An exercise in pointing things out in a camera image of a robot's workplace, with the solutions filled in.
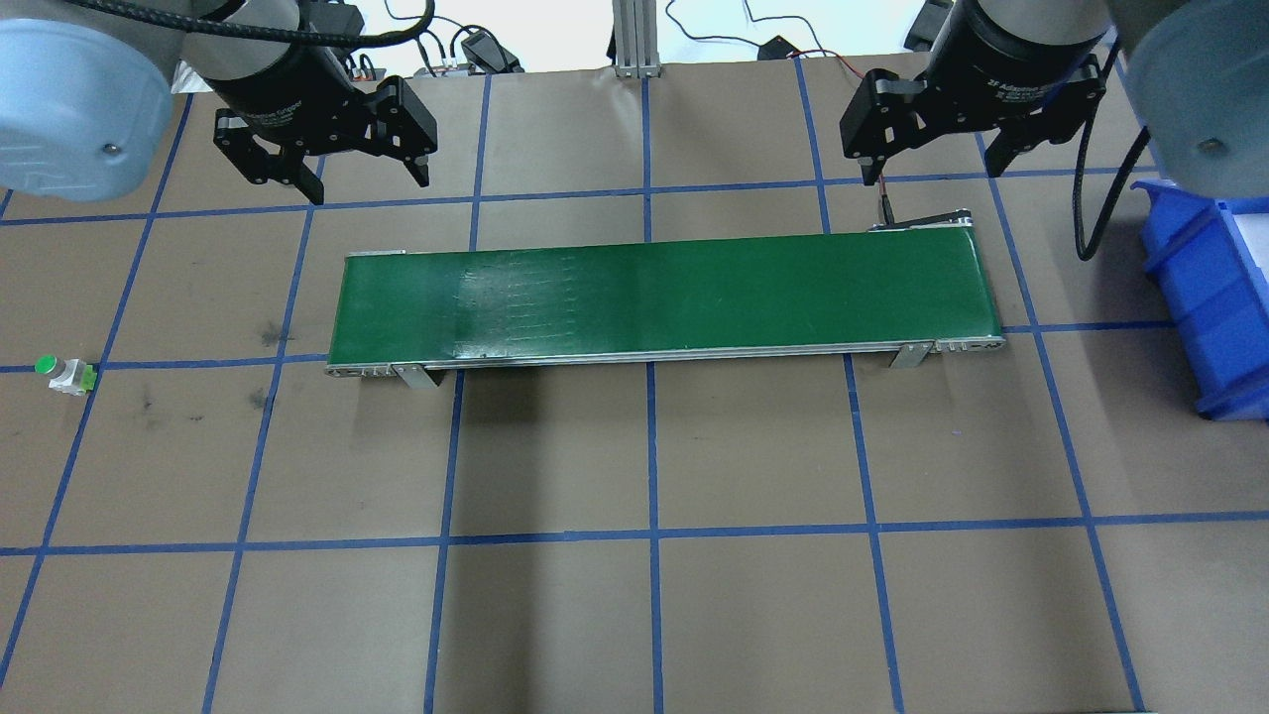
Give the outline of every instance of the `green conveyor belt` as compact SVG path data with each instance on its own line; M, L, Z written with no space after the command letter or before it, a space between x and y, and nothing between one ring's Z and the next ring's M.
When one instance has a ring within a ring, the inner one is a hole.
M968 226L354 254L327 373L1003 341Z

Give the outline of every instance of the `black electronic device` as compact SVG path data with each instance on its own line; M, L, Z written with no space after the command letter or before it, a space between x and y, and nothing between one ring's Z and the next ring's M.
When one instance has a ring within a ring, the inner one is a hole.
M787 60L789 56L797 53L797 47L792 42L784 39L780 36L775 36L766 42L764 42L758 48L759 60Z
M1048 5L1049 16L1034 5L1020 15L1008 1L958 0L924 72L868 71L839 124L864 183L877 181L888 157L945 133L1000 128L986 152L992 176L1042 141L1070 141L1105 94L1090 52L1108 20L1072 14L1077 22L1063 24L1067 4Z

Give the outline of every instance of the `blue storage bin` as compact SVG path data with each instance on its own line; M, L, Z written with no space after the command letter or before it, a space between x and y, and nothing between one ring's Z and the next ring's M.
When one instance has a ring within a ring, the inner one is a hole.
M1269 197L1216 200L1159 179L1132 186L1150 193L1146 271L1185 344L1203 393L1195 407L1213 420L1269 420Z

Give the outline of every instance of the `black cable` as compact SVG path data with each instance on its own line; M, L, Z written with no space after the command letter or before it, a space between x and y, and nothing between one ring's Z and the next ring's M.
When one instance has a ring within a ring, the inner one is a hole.
M414 43L419 46L419 53L423 55L423 66L428 68L428 74L437 76L437 70L431 68L431 60L428 58L428 48L423 46L423 41L415 39Z
M487 27L482 25L459 25L458 29L454 32L454 36L449 38L449 56L454 57L456 60L458 58L458 52L454 51L454 43L458 42L459 34L464 32L468 34L476 34L476 30L483 32L485 34L489 36L490 39L494 41L494 44L497 46L497 53L503 56L503 68L510 70L511 61L506 57L506 48L503 47L503 43L499 42L496 37L494 37L494 33L490 32Z
M1132 142L1132 147L1128 148L1123 162L1119 164L1119 170L1114 174L1114 180L1110 181L1110 190L1107 191L1107 198L1101 203L1101 212L1098 213L1098 222L1093 224L1093 236L1089 237L1088 245L1084 243L1084 207L1081 205L1082 195L1080 185L1082 181L1080 180L1080 174L1075 174L1076 188L1072 195L1072 211L1075 214L1075 252L1080 256L1080 260L1090 260L1096 254L1098 247L1101 245L1107 223L1110 222L1110 214L1114 213L1114 207L1119 202L1119 194L1123 193L1123 186L1128 183L1128 176L1132 174L1133 166L1137 165L1137 160L1141 159L1141 153L1148 145L1150 129L1141 127L1137 140Z
M371 61L371 56L367 55L365 52L362 52L362 56L358 57L357 66L360 67L363 77L367 75L367 72L369 72L369 77L368 79L373 79L373 80L378 80L379 79L378 71L376 71L377 67L374 66L374 62Z
M745 5L745 14L749 15L749 22L754 24L766 20L802 20L802 23L806 24L806 29L811 30L811 39L815 41L816 49L821 52L825 51L824 43L820 42L820 36L815 33L815 25L811 24L811 20L803 18L802 15L768 15L765 18L755 18L754 10L749 6L749 0L741 0L741 3Z
M1115 60L1119 57L1119 41L1115 39L1114 44L1110 46L1110 52L1107 55L1107 61L1101 65L1101 77L1105 79L1110 76L1110 68L1114 67ZM1110 181L1110 190L1107 191L1105 199L1101 202L1101 211L1098 213L1098 221L1093 224L1093 235L1085 242L1084 236L1084 167L1088 162L1089 156L1089 142L1093 137L1093 120L1098 115L1099 104L1093 105L1093 110L1089 112L1089 118L1084 123L1084 132L1080 134L1080 148L1075 153L1075 180L1071 185L1071 218L1075 223L1075 254L1080 256L1080 260L1090 260L1098 252L1098 247L1101 245L1101 237L1105 233L1107 223L1110 222L1110 214L1114 213L1114 207L1119 203L1119 194L1123 193L1123 186L1128 183L1128 176L1132 174L1133 166L1137 165L1137 160L1141 159L1141 153L1150 145L1150 129L1146 127L1141 128L1137 133L1137 138L1132 142L1128 152L1124 155L1123 161L1119 164L1119 170L1115 171L1114 180Z
M416 19L419 19L419 18L423 16L423 15L398 15L398 14L393 13L392 11L392 0L383 0L383 9L388 11L388 16L392 18L393 20L416 20ZM453 24L456 24L458 27L463 27L463 23L461 23L458 20L454 20L454 19L450 19L450 18L442 16L442 15L433 15L431 19L434 19L434 20L444 20L447 23L453 23Z
M280 29L272 27L245 25L239 23L222 23L203 18L192 18L178 13L168 13L154 8L143 8L124 0L63 0L71 5L107 13L119 18L136 20L168 29L197 34L212 34L216 37L232 37L237 39L263 39L266 42L286 42L288 44L316 44L321 47L340 47L357 49L360 47L391 47L418 38L435 15L435 0L424 0L423 15L419 22L401 30L385 32L383 34L336 34L327 32L307 32L298 29Z
M687 30L687 28L683 27L683 23L679 22L679 18L675 18L670 13L670 8L673 8L675 3L678 3L678 0L670 0L670 3L666 4L666 6L665 6L665 16L670 18L670 22L673 22L675 25L678 25L679 27L679 32L681 32L684 34L684 37L687 37L688 39L694 39L697 42L704 42L707 39L735 39L737 42L744 42L745 44L753 44L754 47L761 47L761 44L754 42L753 39L745 39L744 37L736 37L736 36L732 36L732 34L692 34L690 32Z
M442 42L439 37L437 37L437 33L431 32L430 29L425 29L425 30L423 30L423 34L431 36L431 38L437 41L437 47L440 49L440 58L442 60L444 60L445 57L448 57L448 55L445 55L445 43ZM416 38L415 42L418 42L419 44L423 44L421 38Z

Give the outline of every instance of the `dark stain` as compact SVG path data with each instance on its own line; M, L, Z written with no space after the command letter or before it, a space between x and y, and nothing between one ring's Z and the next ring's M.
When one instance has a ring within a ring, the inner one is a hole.
M282 325L269 320L269 323L260 330L260 344L264 346L277 346L279 341L291 341L294 336L283 334Z

